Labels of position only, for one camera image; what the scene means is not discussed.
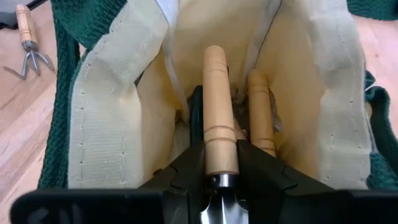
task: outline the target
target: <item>cream canvas fabric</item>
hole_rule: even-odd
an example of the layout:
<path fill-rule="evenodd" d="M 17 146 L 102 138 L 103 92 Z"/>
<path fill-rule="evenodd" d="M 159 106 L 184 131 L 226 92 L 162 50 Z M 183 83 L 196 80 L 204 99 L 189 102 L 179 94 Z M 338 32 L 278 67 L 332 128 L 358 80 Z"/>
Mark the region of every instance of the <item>cream canvas fabric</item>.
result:
<path fill-rule="evenodd" d="M 70 188 L 138 187 L 188 147 L 176 120 L 189 119 L 210 45 L 226 52 L 234 101 L 252 69 L 267 77 L 286 163 L 337 189 L 366 188 L 364 59 L 344 0 L 127 1 L 74 85 Z"/>

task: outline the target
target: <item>light wood surface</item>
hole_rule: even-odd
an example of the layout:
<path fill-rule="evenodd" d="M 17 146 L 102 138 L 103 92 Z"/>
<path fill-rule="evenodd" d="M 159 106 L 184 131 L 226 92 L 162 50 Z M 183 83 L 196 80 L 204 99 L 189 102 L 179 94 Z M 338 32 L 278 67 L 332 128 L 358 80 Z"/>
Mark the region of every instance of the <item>light wood surface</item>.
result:
<path fill-rule="evenodd" d="M 248 77 L 250 140 L 275 157 L 271 103 L 266 76 L 253 70 Z"/>
<path fill-rule="evenodd" d="M 50 1 L 34 9 L 31 16 L 39 50 L 50 55 L 57 67 Z M 366 66 L 376 77 L 376 85 L 383 86 L 390 94 L 390 121 L 397 135 L 398 22 L 375 21 L 356 16 L 354 19 L 366 56 Z M 0 67 L 6 65 L 20 70 L 25 52 L 19 31 L 0 30 L 0 41 Z M 29 72 L 27 79 L 21 80 L 0 69 L 1 224 L 9 223 L 8 211 L 15 199 L 36 188 L 42 168 L 45 148 L 43 139 L 51 121 L 55 74 L 48 69 L 41 71 L 41 76 Z"/>
<path fill-rule="evenodd" d="M 231 92 L 224 50 L 210 46 L 203 66 L 203 130 L 206 173 L 238 174 Z"/>
<path fill-rule="evenodd" d="M 398 136 L 398 21 L 376 21 L 354 16 L 366 57 L 366 68 L 377 86 L 391 98 L 390 122 Z"/>
<path fill-rule="evenodd" d="M 31 13 L 39 50 L 57 67 L 57 50 L 50 1 Z M 18 196 L 37 186 L 55 98 L 56 72 L 29 71 L 21 80 L 2 66 L 21 70 L 26 52 L 18 30 L 0 30 L 0 223 Z"/>
<path fill-rule="evenodd" d="M 18 29 L 21 33 L 21 42 L 33 41 L 37 43 L 35 28 L 27 6 L 19 4 L 16 6 Z"/>

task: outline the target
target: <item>green knit bag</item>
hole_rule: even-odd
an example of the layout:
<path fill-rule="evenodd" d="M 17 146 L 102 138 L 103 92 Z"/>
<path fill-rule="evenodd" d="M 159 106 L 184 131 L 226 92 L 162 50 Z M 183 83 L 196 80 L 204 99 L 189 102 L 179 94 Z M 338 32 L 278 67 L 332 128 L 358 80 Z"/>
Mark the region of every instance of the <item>green knit bag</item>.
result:
<path fill-rule="evenodd" d="M 398 0 L 347 0 L 348 10 L 357 16 L 392 21 L 398 19 Z"/>
<path fill-rule="evenodd" d="M 39 188 L 68 187 L 70 93 L 79 71 L 79 44 L 89 52 L 126 0 L 51 0 L 57 39 L 57 94 Z"/>
<path fill-rule="evenodd" d="M 376 2 L 389 2 L 389 11 L 378 14 L 363 10 L 366 2 L 369 8 L 377 5 Z M 86 53 L 89 52 L 102 35 L 109 32 L 110 24 L 126 0 L 51 0 L 51 3 L 57 39 L 57 94 L 38 188 L 67 188 L 70 95 L 84 60 L 84 56 L 80 58 L 79 44 L 87 49 Z M 353 13 L 365 12 L 363 16 L 392 19 L 392 15 L 396 15 L 395 3 L 391 0 L 375 1 L 374 4 L 372 0 L 349 0 L 348 6 Z M 368 73 L 367 85 L 372 84 L 372 80 Z M 388 94 L 380 87 L 372 87 L 366 92 L 366 100 L 373 108 L 371 126 L 377 146 L 377 150 L 370 155 L 368 185 L 374 189 L 397 189 L 398 143 L 388 120 Z"/>

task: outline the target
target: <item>wooden tool handle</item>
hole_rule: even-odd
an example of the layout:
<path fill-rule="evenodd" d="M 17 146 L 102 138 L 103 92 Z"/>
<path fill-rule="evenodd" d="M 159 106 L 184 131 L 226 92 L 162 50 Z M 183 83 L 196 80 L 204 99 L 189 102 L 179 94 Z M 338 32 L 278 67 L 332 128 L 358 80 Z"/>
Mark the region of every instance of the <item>wooden tool handle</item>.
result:
<path fill-rule="evenodd" d="M 19 4 L 16 6 L 18 28 L 21 33 L 21 42 L 33 41 L 37 43 L 36 33 L 33 26 L 30 10 L 27 6 Z"/>
<path fill-rule="evenodd" d="M 249 74 L 248 83 L 251 143 L 275 157 L 274 129 L 267 80 L 257 70 L 253 70 Z"/>
<path fill-rule="evenodd" d="M 206 174 L 239 174 L 225 53 L 215 45 L 205 50 L 203 130 Z"/>

